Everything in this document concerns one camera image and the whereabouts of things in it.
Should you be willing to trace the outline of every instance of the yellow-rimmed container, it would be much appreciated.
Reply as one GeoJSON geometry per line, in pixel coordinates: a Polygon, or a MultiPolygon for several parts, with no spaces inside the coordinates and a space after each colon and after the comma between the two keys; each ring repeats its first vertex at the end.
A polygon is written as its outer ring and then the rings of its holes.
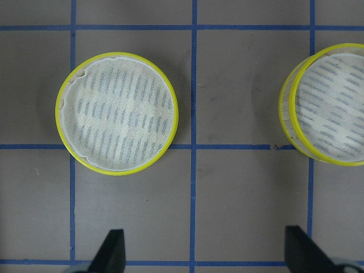
{"type": "Polygon", "coordinates": [[[296,112],[297,89],[307,69],[321,58],[346,53],[363,57],[364,45],[354,43],[333,45],[331,47],[321,50],[320,52],[312,55],[311,57],[300,63],[287,77],[282,86],[279,96],[278,112],[280,124],[283,131],[286,137],[296,147],[297,150],[309,156],[310,158],[323,162],[341,166],[358,166],[363,165],[364,160],[354,159],[352,161],[342,161],[332,158],[316,148],[313,143],[307,138],[306,134],[303,132],[296,112]]]}
{"type": "Polygon", "coordinates": [[[93,171],[114,176],[136,173],[155,163],[172,143],[179,119],[176,94],[167,76],[149,60],[126,52],[109,52],[95,56],[73,70],[59,90],[55,116],[60,138],[75,159],[93,171]],[[147,78],[144,80],[143,72],[149,73],[153,81],[147,78]],[[87,77],[91,75],[94,75],[94,78],[88,80],[87,77]],[[87,101],[82,98],[82,93],[89,96],[87,101]],[[103,102],[105,98],[108,98],[106,104],[103,102]],[[169,116],[163,120],[162,115],[160,118],[154,118],[149,113],[144,114],[143,110],[146,107],[151,109],[153,106],[163,108],[164,113],[169,111],[169,116]],[[126,107],[134,107],[132,111],[130,110],[129,117],[128,111],[122,110],[126,107]],[[126,130],[124,135],[120,136],[118,131],[110,126],[111,119],[122,130],[126,130]],[[76,120],[75,125],[72,125],[73,129],[70,129],[67,122],[74,122],[74,120],[76,120]],[[156,137],[162,135],[161,131],[164,132],[160,142],[156,140],[149,143],[148,139],[144,141],[143,136],[148,134],[148,124],[149,132],[157,131],[156,137]],[[94,143],[89,141],[92,135],[95,136],[94,143]],[[136,140],[135,144],[133,138],[137,135],[140,141],[136,140]],[[92,149],[98,145],[100,146],[99,155],[93,157],[92,149]],[[114,148],[116,152],[110,152],[110,148],[114,148]],[[113,162],[112,155],[119,161],[113,162]],[[133,156],[136,162],[134,166],[129,164],[133,156]],[[128,162],[128,165],[125,163],[125,167],[120,167],[124,164],[120,163],[120,160],[124,160],[124,163],[128,162]]]}

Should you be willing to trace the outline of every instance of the white fabric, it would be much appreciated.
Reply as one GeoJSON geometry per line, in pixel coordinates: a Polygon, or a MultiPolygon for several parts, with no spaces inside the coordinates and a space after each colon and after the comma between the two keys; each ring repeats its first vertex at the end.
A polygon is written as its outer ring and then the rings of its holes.
{"type": "Polygon", "coordinates": [[[67,141],[91,165],[126,171],[154,158],[172,131],[174,105],[164,80],[141,61],[96,61],[65,91],[67,141]]]}
{"type": "Polygon", "coordinates": [[[323,154],[364,160],[364,57],[340,53],[314,62],[300,81],[296,112],[306,137],[323,154]]]}

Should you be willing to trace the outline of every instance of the yellow ring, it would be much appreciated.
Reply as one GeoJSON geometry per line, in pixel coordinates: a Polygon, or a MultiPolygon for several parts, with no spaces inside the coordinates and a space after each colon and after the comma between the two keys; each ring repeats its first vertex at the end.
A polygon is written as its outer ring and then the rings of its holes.
{"type": "Polygon", "coordinates": [[[57,100],[56,100],[56,109],[55,109],[55,113],[56,113],[56,124],[57,124],[57,129],[58,129],[58,133],[60,135],[60,138],[64,144],[64,146],[67,148],[67,150],[72,154],[72,156],[77,159],[78,162],[80,162],[82,165],[86,166],[87,168],[95,171],[95,172],[99,172],[99,173],[103,173],[104,175],[115,175],[115,176],[120,176],[120,175],[129,175],[132,173],[136,173],[139,172],[147,167],[149,167],[150,165],[152,165],[153,163],[155,163],[168,149],[168,147],[170,146],[170,144],[173,141],[173,138],[176,135],[176,131],[177,131],[177,126],[178,126],[178,105],[177,105],[177,98],[176,98],[176,93],[172,87],[172,84],[170,83],[169,79],[167,78],[167,76],[162,72],[162,70],[160,70],[155,64],[153,64],[151,61],[136,55],[136,54],[132,54],[132,53],[127,53],[127,52],[108,52],[108,53],[104,53],[104,54],[100,54],[97,55],[95,57],[92,57],[91,59],[88,59],[87,61],[84,61],[82,64],[80,64],[78,67],[76,67],[69,75],[68,77],[65,79],[65,81],[63,82],[59,92],[58,92],[58,96],[57,96],[57,100]],[[169,91],[171,92],[171,96],[172,96],[172,100],[173,100],[173,105],[174,105],[174,118],[173,118],[173,126],[172,126],[172,131],[171,134],[169,135],[166,144],[163,146],[163,148],[159,151],[159,153],[152,158],[150,161],[148,161],[146,164],[139,166],[138,168],[135,169],[130,169],[127,171],[108,171],[108,170],[104,170],[102,168],[97,168],[91,164],[89,164],[86,160],[84,160],[83,158],[79,157],[71,148],[71,145],[68,143],[68,141],[66,140],[65,135],[63,134],[63,130],[61,128],[61,109],[62,109],[62,105],[61,103],[63,103],[63,95],[64,95],[64,91],[65,88],[69,85],[70,80],[73,79],[73,77],[82,69],[85,69],[88,65],[91,65],[91,63],[97,61],[97,60],[102,60],[108,57],[130,57],[132,59],[136,59],[139,60],[147,65],[149,65],[151,68],[153,68],[160,77],[162,77],[162,79],[164,80],[165,84],[167,84],[169,91]]]}
{"type": "Polygon", "coordinates": [[[315,55],[312,55],[311,57],[306,59],[305,63],[299,69],[296,77],[294,78],[294,80],[292,82],[292,86],[291,86],[291,90],[290,90],[289,98],[288,98],[288,111],[289,111],[289,116],[291,118],[291,123],[292,123],[293,129],[294,129],[295,133],[297,134],[298,138],[303,143],[303,145],[307,148],[307,150],[309,150],[312,154],[314,154],[314,156],[316,156],[319,160],[322,160],[322,161],[325,161],[325,162],[328,162],[328,163],[332,163],[332,164],[336,164],[336,165],[341,165],[341,166],[358,166],[358,165],[363,165],[364,161],[342,162],[342,161],[339,161],[339,160],[336,160],[336,159],[332,159],[332,158],[328,157],[327,155],[323,154],[322,152],[320,152],[318,149],[316,149],[311,144],[311,142],[307,139],[305,134],[303,133],[303,131],[302,131],[300,125],[299,125],[297,115],[296,115],[296,104],[295,104],[296,103],[296,92],[297,92],[297,89],[298,89],[298,85],[299,85],[304,73],[308,69],[308,67],[314,61],[316,61],[318,58],[322,57],[326,53],[328,53],[328,52],[330,52],[332,50],[335,50],[335,49],[345,48],[345,47],[360,47],[360,48],[364,49],[363,44],[354,44],[354,43],[337,44],[337,45],[333,45],[331,47],[325,48],[325,49],[319,51],[318,53],[316,53],[315,55]]]}

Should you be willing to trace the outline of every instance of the gray tile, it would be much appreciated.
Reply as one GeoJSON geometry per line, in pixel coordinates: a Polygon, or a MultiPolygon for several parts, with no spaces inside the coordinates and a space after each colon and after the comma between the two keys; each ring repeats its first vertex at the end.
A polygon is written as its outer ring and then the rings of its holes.
{"type": "Polygon", "coordinates": [[[54,108],[69,74],[69,32],[2,31],[0,51],[0,143],[61,143],[54,108]]]}
{"type": "Polygon", "coordinates": [[[307,31],[200,31],[198,143],[288,144],[278,96],[308,56],[307,31]]]}
{"type": "Polygon", "coordinates": [[[307,225],[308,158],[197,153],[196,260],[283,260],[284,227],[307,225]]]}
{"type": "Polygon", "coordinates": [[[0,259],[69,259],[69,154],[0,150],[0,259]]]}
{"type": "Polygon", "coordinates": [[[92,259],[108,231],[123,228],[127,260],[188,260],[190,170],[189,150],[129,176],[77,164],[76,259],[92,259]]]}
{"type": "Polygon", "coordinates": [[[309,24],[309,1],[198,0],[199,24],[309,24]]]}
{"type": "Polygon", "coordinates": [[[71,2],[58,0],[1,0],[0,26],[69,24],[71,2]]]}
{"type": "Polygon", "coordinates": [[[316,24],[363,26],[364,2],[361,0],[315,1],[316,24]]]}
{"type": "Polygon", "coordinates": [[[124,273],[189,273],[189,267],[127,266],[124,273]]]}
{"type": "Polygon", "coordinates": [[[0,264],[1,273],[62,273],[68,266],[0,264]]]}
{"type": "Polygon", "coordinates": [[[331,257],[364,260],[364,168],[315,162],[313,239],[331,257]]]}
{"type": "Polygon", "coordinates": [[[177,95],[179,125],[173,143],[191,143],[190,31],[78,31],[76,63],[105,52],[131,52],[157,65],[177,95]]]}
{"type": "Polygon", "coordinates": [[[316,31],[316,52],[342,43],[364,44],[363,31],[316,31]]]}
{"type": "Polygon", "coordinates": [[[78,0],[78,24],[191,24],[192,1],[78,0]]]}
{"type": "Polygon", "coordinates": [[[289,273],[286,267],[196,267],[196,273],[289,273]]]}

